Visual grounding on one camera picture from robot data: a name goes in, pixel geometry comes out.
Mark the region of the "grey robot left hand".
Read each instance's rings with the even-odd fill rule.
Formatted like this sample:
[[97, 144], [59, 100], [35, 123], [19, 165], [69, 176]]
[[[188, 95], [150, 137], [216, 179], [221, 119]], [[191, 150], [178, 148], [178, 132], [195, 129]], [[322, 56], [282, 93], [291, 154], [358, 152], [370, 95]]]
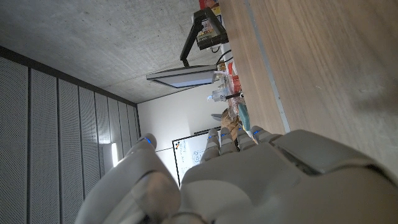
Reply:
[[140, 137], [84, 200], [77, 223], [396, 223], [397, 178], [304, 130], [211, 129], [181, 183]]

